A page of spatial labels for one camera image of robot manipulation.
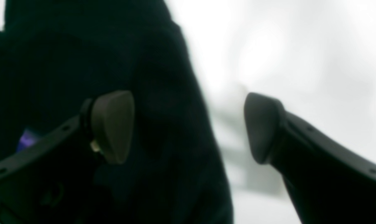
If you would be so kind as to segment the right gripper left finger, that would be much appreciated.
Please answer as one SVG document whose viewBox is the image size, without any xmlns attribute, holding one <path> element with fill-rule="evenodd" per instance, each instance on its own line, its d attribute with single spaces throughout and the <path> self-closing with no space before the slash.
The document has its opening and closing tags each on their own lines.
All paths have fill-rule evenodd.
<svg viewBox="0 0 376 224">
<path fill-rule="evenodd" d="M 110 190 L 94 183 L 103 164 L 123 164 L 134 126 L 130 91 L 86 99 L 80 114 L 0 161 L 0 224 L 98 224 Z"/>
</svg>

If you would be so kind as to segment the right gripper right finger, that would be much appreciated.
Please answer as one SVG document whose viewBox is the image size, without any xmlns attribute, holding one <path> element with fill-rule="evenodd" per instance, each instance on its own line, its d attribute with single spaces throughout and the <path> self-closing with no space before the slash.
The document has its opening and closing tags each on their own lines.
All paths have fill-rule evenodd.
<svg viewBox="0 0 376 224">
<path fill-rule="evenodd" d="M 254 160 L 281 175 L 303 224 L 376 224 L 376 164 L 286 111 L 249 93 L 244 120 Z"/>
</svg>

